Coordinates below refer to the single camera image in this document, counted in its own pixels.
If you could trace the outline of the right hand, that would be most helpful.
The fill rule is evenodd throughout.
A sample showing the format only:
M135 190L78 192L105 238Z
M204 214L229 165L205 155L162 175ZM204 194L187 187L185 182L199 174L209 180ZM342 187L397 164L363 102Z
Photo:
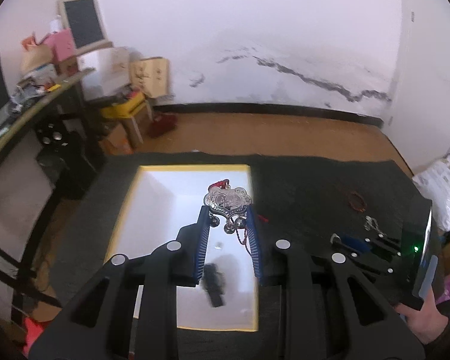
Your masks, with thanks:
M432 288L428 290L420 310L414 310L401 303L394 309L405 317L408 328L424 345L435 341L446 330L449 322L449 318L438 311Z

